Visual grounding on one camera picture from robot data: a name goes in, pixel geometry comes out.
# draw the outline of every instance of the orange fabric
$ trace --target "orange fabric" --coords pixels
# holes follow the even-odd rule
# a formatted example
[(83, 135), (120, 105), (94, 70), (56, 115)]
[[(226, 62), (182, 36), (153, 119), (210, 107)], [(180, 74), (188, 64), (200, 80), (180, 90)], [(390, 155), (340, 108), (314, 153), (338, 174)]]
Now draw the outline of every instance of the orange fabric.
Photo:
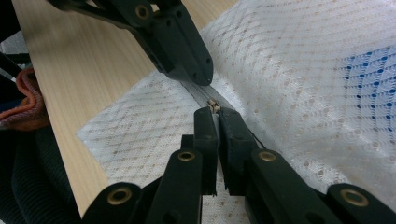
[(35, 78), (35, 70), (22, 70), (17, 76), (18, 90), (26, 98), (21, 105), (0, 114), (0, 128), (32, 131), (50, 124), (44, 99)]

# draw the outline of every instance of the mesh pattern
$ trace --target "mesh pattern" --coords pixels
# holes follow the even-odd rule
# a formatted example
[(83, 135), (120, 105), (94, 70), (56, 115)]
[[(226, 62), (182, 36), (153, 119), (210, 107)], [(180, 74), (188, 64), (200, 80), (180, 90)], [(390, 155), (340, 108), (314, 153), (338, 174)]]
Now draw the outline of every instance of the mesh pattern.
[[(267, 147), (311, 187), (349, 182), (393, 210), (395, 8), (382, 0), (241, 1), (201, 32), (215, 64), (212, 87)], [(78, 136), (110, 182), (146, 185), (192, 133), (198, 107), (154, 72)], [(204, 198), (203, 223), (248, 222), (243, 199), (221, 181), (219, 196)]]

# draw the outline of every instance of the brass bolt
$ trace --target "brass bolt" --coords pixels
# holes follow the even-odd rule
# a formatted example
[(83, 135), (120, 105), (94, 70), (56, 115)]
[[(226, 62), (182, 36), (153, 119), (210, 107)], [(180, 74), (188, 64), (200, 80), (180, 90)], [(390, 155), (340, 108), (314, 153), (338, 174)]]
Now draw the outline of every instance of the brass bolt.
[(358, 207), (369, 205), (367, 198), (354, 189), (341, 189), (340, 194), (345, 201)]
[(264, 161), (274, 161), (276, 160), (276, 156), (272, 154), (271, 152), (263, 151), (259, 153), (260, 159)]
[(107, 202), (112, 205), (119, 205), (126, 203), (132, 197), (132, 192), (129, 188), (121, 187), (118, 189), (113, 189), (107, 195)]
[(195, 155), (189, 151), (180, 152), (177, 156), (181, 161), (192, 161), (195, 158)]

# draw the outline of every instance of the wooden table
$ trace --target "wooden table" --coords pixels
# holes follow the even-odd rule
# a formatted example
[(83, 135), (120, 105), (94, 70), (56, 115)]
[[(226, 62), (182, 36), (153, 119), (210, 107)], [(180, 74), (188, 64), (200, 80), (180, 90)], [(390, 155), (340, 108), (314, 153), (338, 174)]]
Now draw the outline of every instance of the wooden table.
[[(45, 0), (12, 2), (83, 215), (107, 178), (76, 132), (154, 66), (133, 36), (112, 24), (60, 11)], [(183, 1), (198, 29), (235, 2)]]

